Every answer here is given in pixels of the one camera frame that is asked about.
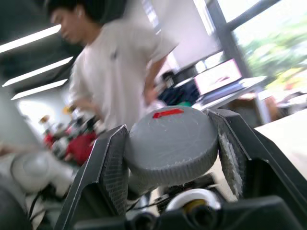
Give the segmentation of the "red bag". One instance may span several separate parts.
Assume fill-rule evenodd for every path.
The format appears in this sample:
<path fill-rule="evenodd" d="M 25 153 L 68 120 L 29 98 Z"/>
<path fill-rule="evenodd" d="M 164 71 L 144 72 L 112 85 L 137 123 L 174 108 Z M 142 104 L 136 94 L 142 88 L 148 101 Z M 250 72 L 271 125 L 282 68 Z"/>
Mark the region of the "red bag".
<path fill-rule="evenodd" d="M 78 135 L 69 142 L 64 160 L 74 160 L 79 166 L 82 166 L 88 160 L 96 138 L 95 132 Z"/>

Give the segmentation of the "dark window frame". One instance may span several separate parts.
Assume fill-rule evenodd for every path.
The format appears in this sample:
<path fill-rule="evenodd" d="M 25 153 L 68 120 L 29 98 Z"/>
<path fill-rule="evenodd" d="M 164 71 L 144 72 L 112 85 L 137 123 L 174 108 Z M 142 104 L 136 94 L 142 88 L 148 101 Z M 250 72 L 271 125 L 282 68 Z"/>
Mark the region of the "dark window frame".
<path fill-rule="evenodd" d="M 307 0 L 209 0 L 216 36 L 243 77 L 263 77 L 227 104 L 253 127 L 307 109 Z"/>

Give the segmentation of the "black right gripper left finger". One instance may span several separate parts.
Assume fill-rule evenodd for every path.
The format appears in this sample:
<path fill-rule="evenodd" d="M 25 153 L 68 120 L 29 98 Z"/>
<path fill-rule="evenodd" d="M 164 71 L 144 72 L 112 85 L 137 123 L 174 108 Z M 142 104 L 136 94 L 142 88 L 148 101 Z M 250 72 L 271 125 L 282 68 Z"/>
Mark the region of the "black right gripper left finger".
<path fill-rule="evenodd" d="M 54 230 L 73 230 L 80 221 L 126 213 L 129 170 L 124 161 L 125 125 L 100 136 L 78 170 Z"/>

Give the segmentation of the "white round jar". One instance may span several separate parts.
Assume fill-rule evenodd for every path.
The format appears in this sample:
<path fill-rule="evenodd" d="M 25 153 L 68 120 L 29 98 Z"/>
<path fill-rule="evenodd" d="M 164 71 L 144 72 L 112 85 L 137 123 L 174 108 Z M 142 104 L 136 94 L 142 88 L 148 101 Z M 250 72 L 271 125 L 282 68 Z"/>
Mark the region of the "white round jar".
<path fill-rule="evenodd" d="M 207 189 L 197 188 L 176 195 L 166 206 L 166 211 L 183 208 L 184 205 L 196 200 L 205 201 L 207 206 L 216 210 L 221 208 L 221 203 L 214 192 Z"/>

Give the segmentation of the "long ceiling light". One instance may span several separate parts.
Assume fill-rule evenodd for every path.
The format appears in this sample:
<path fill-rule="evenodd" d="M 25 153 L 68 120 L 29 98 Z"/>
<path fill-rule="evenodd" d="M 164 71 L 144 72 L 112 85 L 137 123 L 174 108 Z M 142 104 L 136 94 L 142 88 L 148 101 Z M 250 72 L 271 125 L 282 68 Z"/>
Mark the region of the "long ceiling light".
<path fill-rule="evenodd" d="M 18 77 L 15 77 L 13 79 L 10 79 L 8 81 L 6 81 L 2 87 L 6 87 L 6 86 L 9 86 L 9 85 L 12 85 L 12 84 L 15 84 L 15 83 L 18 83 L 20 81 L 24 81 L 25 79 L 28 79 L 28 78 L 31 78 L 33 76 L 36 76 L 36 75 L 39 75 L 39 74 L 42 74 L 44 72 L 47 72 L 47 71 L 50 71 L 52 69 L 55 69 L 55 68 L 58 68 L 60 66 L 63 66 L 65 64 L 68 64 L 71 60 L 72 60 L 73 56 L 71 57 L 68 57 L 66 59 L 63 59 L 63 60 L 60 60 L 60 61 L 57 61 L 55 63 L 52 63 L 50 65 L 47 65 L 47 66 L 44 66 L 42 68 L 39 68 L 39 69 L 36 69 L 36 70 L 33 70 L 31 72 L 28 72 L 26 74 L 23 74 L 23 75 L 20 75 Z"/>
<path fill-rule="evenodd" d="M 60 86 L 64 85 L 68 80 L 69 79 L 64 79 L 64 80 L 60 80 L 60 81 L 57 81 L 57 82 L 46 84 L 46 85 L 43 85 L 43 86 L 40 86 L 40 87 L 37 87 L 37 88 L 33 88 L 33 89 L 30 89 L 30 90 L 27 90 L 27 91 L 24 91 L 24 92 L 20 92 L 20 93 L 14 95 L 11 98 L 11 100 L 17 100 L 17 99 L 20 99 L 20 98 L 23 98 L 23 97 L 26 97 L 26 96 L 29 96 L 29 95 L 32 95 L 32 94 L 36 94 L 36 93 L 47 91 L 47 90 L 50 90 L 50 89 L 53 89 L 53 88 L 56 88 L 56 87 L 60 87 Z"/>
<path fill-rule="evenodd" d="M 16 39 L 14 41 L 5 43 L 3 45 L 0 45 L 0 53 L 7 52 L 9 50 L 18 48 L 20 46 L 24 46 L 24 45 L 32 43 L 34 41 L 37 41 L 37 40 L 43 39 L 45 37 L 51 36 L 53 34 L 56 34 L 58 31 L 60 31 L 60 29 L 61 29 L 61 25 L 58 24 L 58 25 L 52 26 L 48 29 L 45 29 L 45 30 L 27 35 L 25 37 Z"/>

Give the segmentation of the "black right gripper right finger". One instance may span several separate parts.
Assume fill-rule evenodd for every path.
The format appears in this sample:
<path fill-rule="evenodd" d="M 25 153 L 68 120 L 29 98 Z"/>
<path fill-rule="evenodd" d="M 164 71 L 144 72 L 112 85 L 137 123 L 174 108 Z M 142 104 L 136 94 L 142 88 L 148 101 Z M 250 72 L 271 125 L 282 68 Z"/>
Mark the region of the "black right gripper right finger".
<path fill-rule="evenodd" d="M 231 110 L 206 114 L 218 131 L 223 174 L 236 198 L 278 196 L 307 223 L 307 180 L 277 145 Z"/>

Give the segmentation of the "person in white t-shirt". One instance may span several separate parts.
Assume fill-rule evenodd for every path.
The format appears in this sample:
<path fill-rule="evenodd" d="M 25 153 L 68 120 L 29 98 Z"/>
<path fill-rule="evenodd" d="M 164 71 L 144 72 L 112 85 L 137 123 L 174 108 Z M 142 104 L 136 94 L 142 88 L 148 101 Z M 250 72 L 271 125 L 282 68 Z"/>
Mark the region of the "person in white t-shirt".
<path fill-rule="evenodd" d="M 74 106 L 98 116 L 107 130 L 128 129 L 152 110 L 155 78 L 176 42 L 123 18 L 104 20 L 108 0 L 46 0 L 63 39 L 83 46 L 70 76 Z"/>

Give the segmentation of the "white desk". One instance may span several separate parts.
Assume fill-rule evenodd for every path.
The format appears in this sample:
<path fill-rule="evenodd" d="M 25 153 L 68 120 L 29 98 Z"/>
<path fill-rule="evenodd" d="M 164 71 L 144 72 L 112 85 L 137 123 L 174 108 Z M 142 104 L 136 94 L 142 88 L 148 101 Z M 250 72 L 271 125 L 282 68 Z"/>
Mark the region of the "white desk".
<path fill-rule="evenodd" d="M 266 81 L 267 78 L 268 78 L 267 76 L 259 76 L 247 79 L 244 78 L 239 81 L 241 88 L 238 91 L 229 93 L 224 97 L 221 97 L 209 103 L 204 103 L 204 102 L 195 103 L 192 106 L 192 108 L 195 108 L 200 111 L 205 111 L 206 109 L 209 108 L 220 108 L 230 103 L 231 101 L 238 99 L 240 96 L 246 93 L 254 92 L 256 94 L 256 106 L 260 115 L 261 123 L 267 124 L 271 122 L 269 111 L 265 102 L 263 102 L 262 99 L 260 99 L 259 97 L 259 93 L 262 91 L 263 88 L 263 83 Z"/>

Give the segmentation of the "grey ribbed jar lid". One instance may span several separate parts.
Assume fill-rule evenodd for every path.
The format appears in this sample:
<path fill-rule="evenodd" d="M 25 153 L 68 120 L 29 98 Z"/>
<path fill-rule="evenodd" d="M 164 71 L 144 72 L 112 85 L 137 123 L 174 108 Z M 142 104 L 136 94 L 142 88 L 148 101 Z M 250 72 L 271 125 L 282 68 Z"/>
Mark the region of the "grey ribbed jar lid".
<path fill-rule="evenodd" d="M 218 132 L 205 113 L 185 106 L 155 110 L 126 139 L 129 188 L 142 194 L 190 182 L 211 169 L 217 152 Z"/>

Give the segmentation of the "computer monitor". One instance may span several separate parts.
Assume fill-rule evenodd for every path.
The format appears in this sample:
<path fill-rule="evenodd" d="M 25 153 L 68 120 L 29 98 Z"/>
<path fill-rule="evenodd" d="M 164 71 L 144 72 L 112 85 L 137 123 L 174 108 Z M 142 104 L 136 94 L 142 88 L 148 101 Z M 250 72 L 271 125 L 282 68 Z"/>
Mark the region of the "computer monitor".
<path fill-rule="evenodd" d="M 242 74 L 237 63 L 234 59 L 231 59 L 198 74 L 194 81 L 200 96 L 202 96 L 241 78 Z"/>

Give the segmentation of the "seated person in dark clothes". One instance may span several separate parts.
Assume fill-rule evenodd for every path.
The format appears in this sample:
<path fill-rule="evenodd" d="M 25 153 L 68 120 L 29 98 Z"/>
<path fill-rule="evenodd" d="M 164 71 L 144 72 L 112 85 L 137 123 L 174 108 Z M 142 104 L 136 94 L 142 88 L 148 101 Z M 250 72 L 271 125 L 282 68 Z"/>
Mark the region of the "seated person in dark clothes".
<path fill-rule="evenodd" d="M 162 91 L 158 93 L 158 100 L 169 106 L 185 103 L 192 106 L 200 97 L 194 80 L 190 80 L 181 86 L 175 87 L 175 83 L 172 79 L 174 76 L 175 74 L 172 70 L 162 74 Z"/>

